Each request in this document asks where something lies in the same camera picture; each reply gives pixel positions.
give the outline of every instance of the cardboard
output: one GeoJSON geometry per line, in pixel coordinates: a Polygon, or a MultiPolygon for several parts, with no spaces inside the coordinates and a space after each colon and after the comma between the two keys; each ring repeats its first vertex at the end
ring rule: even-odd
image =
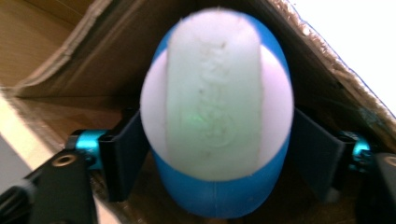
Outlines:
{"type": "Polygon", "coordinates": [[[15,86],[57,50],[73,26],[22,0],[0,3],[0,83],[15,86]]]}
{"type": "Polygon", "coordinates": [[[25,1],[73,25],[84,17],[85,11],[92,3],[92,0],[25,1]]]}
{"type": "MultiPolygon", "coordinates": [[[[141,85],[165,32],[193,11],[218,6],[249,13],[273,31],[290,65],[296,104],[311,109],[335,130],[359,131],[375,139],[384,150],[396,151],[395,118],[286,0],[96,0],[54,54],[40,53],[40,58],[49,57],[46,62],[40,61],[42,65],[38,66],[35,57],[26,59],[28,69],[17,75],[21,82],[7,92],[9,101],[26,122],[40,127],[37,134],[54,151],[60,150],[76,129],[109,129],[120,119],[122,108],[138,108],[141,85]],[[26,77],[35,66],[37,69],[26,77]]],[[[23,4],[22,9],[32,7],[23,4]]],[[[69,28],[57,18],[43,16],[39,9],[31,11],[33,17],[44,18],[43,22],[54,23],[61,30],[69,28]]],[[[34,27],[29,21],[23,24],[34,27]]],[[[58,28],[48,30],[53,35],[48,42],[32,40],[28,45],[37,43],[45,48],[60,41],[58,28]]],[[[17,38],[8,41],[14,43],[17,38]]],[[[14,48],[18,58],[41,49],[26,50],[17,44],[14,48]]],[[[0,81],[13,86],[15,79],[7,81],[10,70],[1,74],[0,81]]],[[[340,203],[320,204],[287,161],[274,193],[260,209],[237,220],[213,220],[179,208],[167,195],[148,157],[129,200],[108,206],[122,223],[354,223],[360,180],[352,176],[348,181],[340,203]]],[[[97,196],[104,199],[99,174],[93,174],[92,185],[97,196]]]]}

